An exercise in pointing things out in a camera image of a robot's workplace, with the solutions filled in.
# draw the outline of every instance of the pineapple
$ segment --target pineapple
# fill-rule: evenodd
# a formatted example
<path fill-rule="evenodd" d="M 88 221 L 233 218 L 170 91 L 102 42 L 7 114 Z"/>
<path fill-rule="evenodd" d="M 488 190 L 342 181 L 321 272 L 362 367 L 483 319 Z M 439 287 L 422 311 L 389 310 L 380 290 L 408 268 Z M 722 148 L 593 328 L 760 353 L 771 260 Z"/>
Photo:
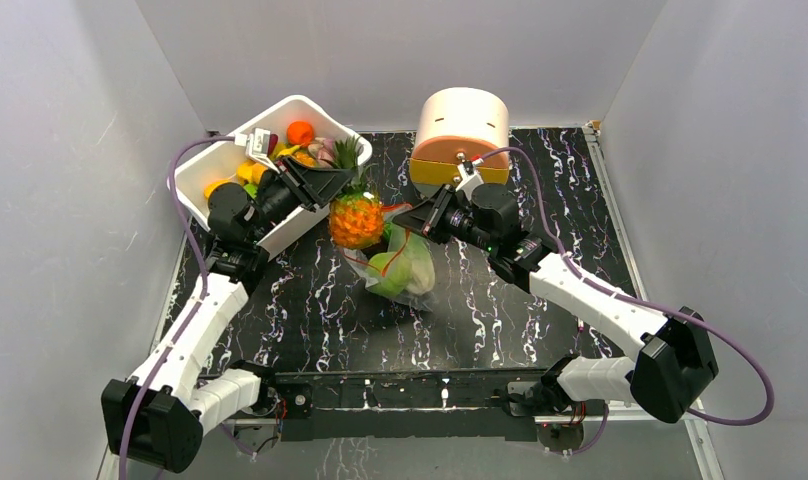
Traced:
<path fill-rule="evenodd" d="M 330 235 L 333 243 L 361 250 L 378 243 L 383 236 L 383 211 L 380 198 L 369 191 L 363 172 L 357 166 L 360 137 L 353 136 L 334 144 L 336 168 L 357 169 L 357 175 L 342 194 L 330 204 Z"/>

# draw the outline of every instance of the black marble table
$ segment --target black marble table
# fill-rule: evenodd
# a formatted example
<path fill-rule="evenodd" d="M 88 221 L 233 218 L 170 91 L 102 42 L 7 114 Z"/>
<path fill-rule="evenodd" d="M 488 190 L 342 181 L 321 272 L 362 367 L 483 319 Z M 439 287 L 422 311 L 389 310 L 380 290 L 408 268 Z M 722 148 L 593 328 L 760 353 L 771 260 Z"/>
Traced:
<path fill-rule="evenodd" d="M 406 160 L 413 133 L 364 134 L 373 147 L 370 177 L 385 204 L 417 202 Z M 547 215 L 583 267 L 634 293 L 627 264 L 580 128 L 512 131 L 510 145 L 534 160 Z M 531 173 L 511 171 L 526 228 L 541 231 Z M 334 248 L 323 221 L 273 259 L 248 305 L 234 318 L 205 367 L 217 374 L 245 359 L 278 372 L 548 367 L 569 352 L 619 356 L 608 339 L 557 305 L 506 285 L 476 248 L 452 240 L 431 247 L 436 287 L 431 311 L 367 292 Z M 194 286 L 188 247 L 165 328 Z"/>

